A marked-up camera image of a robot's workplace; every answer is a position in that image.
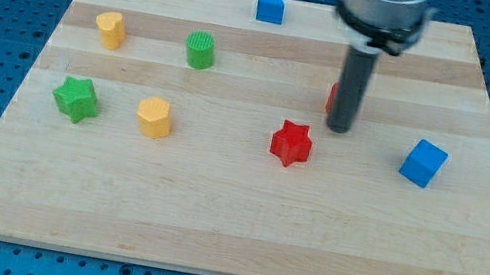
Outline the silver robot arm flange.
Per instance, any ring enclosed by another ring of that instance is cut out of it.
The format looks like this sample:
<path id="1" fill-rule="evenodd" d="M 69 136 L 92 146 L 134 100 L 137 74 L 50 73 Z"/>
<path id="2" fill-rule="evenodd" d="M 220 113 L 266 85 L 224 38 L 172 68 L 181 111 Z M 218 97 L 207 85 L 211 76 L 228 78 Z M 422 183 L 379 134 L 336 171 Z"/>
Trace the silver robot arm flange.
<path id="1" fill-rule="evenodd" d="M 435 14 L 431 0 L 337 0 L 338 26 L 354 49 L 400 56 L 417 44 Z"/>

